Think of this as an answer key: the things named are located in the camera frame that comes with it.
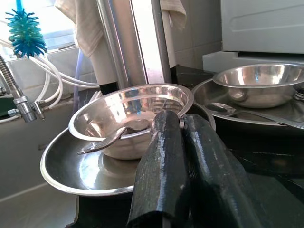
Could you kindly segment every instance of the blue bristle brush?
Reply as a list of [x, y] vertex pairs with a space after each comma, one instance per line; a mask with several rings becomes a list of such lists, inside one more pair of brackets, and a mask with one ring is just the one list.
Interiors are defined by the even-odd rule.
[[13, 47], [16, 53], [20, 53], [21, 56], [34, 56], [44, 54], [47, 51], [46, 44], [43, 40], [43, 36], [40, 33], [41, 29], [37, 26], [39, 22], [36, 21], [38, 17], [31, 17], [34, 13], [26, 13], [22, 7], [22, 1], [16, 0], [17, 11], [14, 13], [7, 13], [12, 18], [7, 18], [12, 29], [9, 31], [12, 36]]

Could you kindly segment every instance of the window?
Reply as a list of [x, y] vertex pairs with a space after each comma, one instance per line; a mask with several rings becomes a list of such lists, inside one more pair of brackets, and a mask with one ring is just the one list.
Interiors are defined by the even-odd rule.
[[[56, 0], [23, 0], [23, 7], [27, 13], [34, 12], [39, 17], [41, 33], [44, 37], [48, 51], [69, 47], [74, 43], [73, 22], [54, 7]], [[0, 1], [0, 39], [8, 40], [9, 27], [3, 23], [8, 17], [5, 12], [16, 9], [15, 0]], [[8, 48], [0, 48], [5, 59], [16, 58]]]

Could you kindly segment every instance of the chrome faucet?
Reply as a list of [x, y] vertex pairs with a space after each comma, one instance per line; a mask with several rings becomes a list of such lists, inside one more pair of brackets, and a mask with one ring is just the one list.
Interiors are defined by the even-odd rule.
[[34, 102], [33, 104], [29, 103], [28, 98], [24, 96], [20, 87], [16, 84], [16, 81], [10, 69], [6, 65], [1, 55], [0, 55], [0, 73], [2, 74], [5, 82], [7, 83], [10, 93], [14, 98], [13, 102], [17, 107], [17, 109], [9, 110], [8, 115], [14, 116], [17, 114], [21, 114], [24, 121], [28, 123], [36, 120], [36, 115], [35, 115], [35, 111], [36, 111], [39, 117], [41, 119], [44, 119], [44, 115], [40, 109], [39, 103], [38, 102]]

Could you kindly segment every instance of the metal spoon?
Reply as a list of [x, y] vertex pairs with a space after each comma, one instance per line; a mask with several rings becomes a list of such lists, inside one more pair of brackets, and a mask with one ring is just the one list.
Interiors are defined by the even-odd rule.
[[237, 110], [227, 104], [222, 104], [222, 103], [209, 103], [205, 105], [206, 108], [208, 108], [210, 111], [225, 115], [225, 116], [232, 116], [236, 115], [238, 113], [248, 113], [256, 116], [263, 117], [268, 120], [272, 120], [276, 122], [277, 124], [282, 124], [282, 125], [287, 125], [290, 127], [298, 128], [301, 130], [304, 130], [304, 124], [297, 122], [297, 121], [292, 121], [292, 120], [287, 120], [281, 117], [273, 116], [273, 115], [268, 115], [264, 113], [259, 113], [259, 112], [254, 112], [254, 111], [245, 111], [245, 110]]
[[137, 119], [137, 120], [131, 120], [127, 122], [123, 127], [119, 128], [116, 132], [112, 133], [108, 137], [106, 137], [103, 141], [100, 142], [91, 142], [84, 148], [82, 148], [81, 151], [79, 151], [77, 154], [86, 154], [91, 153], [95, 151], [102, 150], [110, 145], [112, 145], [117, 139], [120, 138], [120, 136], [127, 130], [131, 129], [134, 131], [141, 131], [149, 127], [149, 121], [146, 119]]

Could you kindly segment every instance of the towel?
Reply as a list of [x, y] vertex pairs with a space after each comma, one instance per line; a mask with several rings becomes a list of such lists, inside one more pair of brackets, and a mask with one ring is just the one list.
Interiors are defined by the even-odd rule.
[[[180, 0], [160, 0], [161, 9], [170, 14], [173, 26], [183, 29], [186, 11]], [[102, 23], [96, 0], [56, 0], [55, 7], [75, 23], [77, 44], [90, 57], [103, 36]]]

